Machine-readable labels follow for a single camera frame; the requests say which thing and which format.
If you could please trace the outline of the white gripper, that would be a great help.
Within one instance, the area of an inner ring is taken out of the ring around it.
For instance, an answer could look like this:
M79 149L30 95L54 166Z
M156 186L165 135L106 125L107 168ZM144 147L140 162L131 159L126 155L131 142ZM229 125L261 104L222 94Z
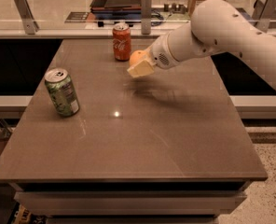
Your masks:
M142 59L135 63L130 63L128 73L134 78L153 74L154 65L161 69L170 69L180 63L177 47L171 39L170 33L157 38L153 44L145 49L145 53L149 53L151 62Z

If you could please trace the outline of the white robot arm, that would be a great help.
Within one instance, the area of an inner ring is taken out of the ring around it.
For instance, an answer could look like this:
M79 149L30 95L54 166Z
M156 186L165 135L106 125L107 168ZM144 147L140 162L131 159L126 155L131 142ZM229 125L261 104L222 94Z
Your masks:
M218 52L237 57L276 90L276 37L255 28L224 0L200 3L189 22L133 52L128 73L144 77L157 67L170 69Z

